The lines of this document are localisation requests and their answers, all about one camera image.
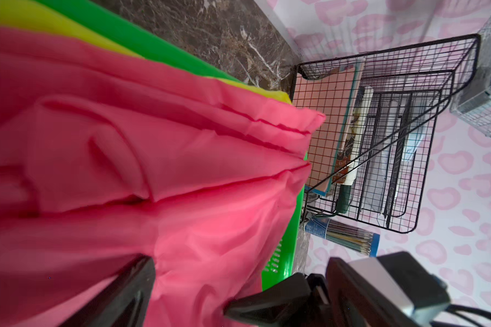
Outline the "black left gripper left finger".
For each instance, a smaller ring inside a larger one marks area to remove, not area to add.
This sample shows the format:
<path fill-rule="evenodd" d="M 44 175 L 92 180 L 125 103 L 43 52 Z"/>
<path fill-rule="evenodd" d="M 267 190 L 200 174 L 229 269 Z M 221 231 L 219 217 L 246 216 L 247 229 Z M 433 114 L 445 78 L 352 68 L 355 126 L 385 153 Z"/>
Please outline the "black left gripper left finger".
<path fill-rule="evenodd" d="M 142 326 L 155 281 L 154 261 L 139 256 L 62 326 Z"/>

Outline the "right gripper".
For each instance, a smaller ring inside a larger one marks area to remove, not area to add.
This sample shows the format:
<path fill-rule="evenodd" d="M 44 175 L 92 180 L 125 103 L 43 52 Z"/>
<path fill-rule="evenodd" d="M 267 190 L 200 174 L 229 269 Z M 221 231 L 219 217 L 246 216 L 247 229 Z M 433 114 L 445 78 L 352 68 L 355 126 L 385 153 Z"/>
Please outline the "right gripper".
<path fill-rule="evenodd" d="M 406 317 L 408 326 L 430 326 L 450 306 L 445 284 L 430 274 L 408 252 L 347 262 Z M 328 283 L 313 294 L 307 326 L 336 326 L 331 312 Z M 354 326 L 367 326 L 357 321 Z"/>

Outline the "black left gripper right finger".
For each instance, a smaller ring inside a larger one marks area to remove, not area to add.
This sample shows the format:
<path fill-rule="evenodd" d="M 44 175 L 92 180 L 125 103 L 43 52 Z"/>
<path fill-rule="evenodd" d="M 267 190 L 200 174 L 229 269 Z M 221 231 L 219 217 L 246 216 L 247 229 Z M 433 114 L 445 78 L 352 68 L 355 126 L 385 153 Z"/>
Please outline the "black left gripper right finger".
<path fill-rule="evenodd" d="M 330 258 L 325 276 L 336 326 L 409 325 L 409 318 L 343 259 Z"/>

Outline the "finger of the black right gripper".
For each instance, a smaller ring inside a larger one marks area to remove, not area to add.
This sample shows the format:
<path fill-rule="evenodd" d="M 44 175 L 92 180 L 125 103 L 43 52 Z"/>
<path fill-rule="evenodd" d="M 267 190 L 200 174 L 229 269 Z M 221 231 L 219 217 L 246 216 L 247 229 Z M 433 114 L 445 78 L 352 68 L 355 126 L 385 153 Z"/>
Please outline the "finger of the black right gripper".
<path fill-rule="evenodd" d="M 252 326 L 283 326 L 308 301 L 311 288 L 301 273 L 258 294 L 231 301 L 224 317 Z"/>

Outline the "pink raincoat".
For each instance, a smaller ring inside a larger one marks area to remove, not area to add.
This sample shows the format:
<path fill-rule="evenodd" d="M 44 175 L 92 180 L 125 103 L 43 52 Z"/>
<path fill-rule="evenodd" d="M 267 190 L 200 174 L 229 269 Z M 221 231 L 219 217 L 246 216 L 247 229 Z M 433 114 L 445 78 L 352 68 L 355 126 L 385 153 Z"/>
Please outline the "pink raincoat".
<path fill-rule="evenodd" d="M 231 326 L 324 114 L 74 38 L 0 27 L 0 326 L 58 326 L 139 255 L 146 326 Z"/>

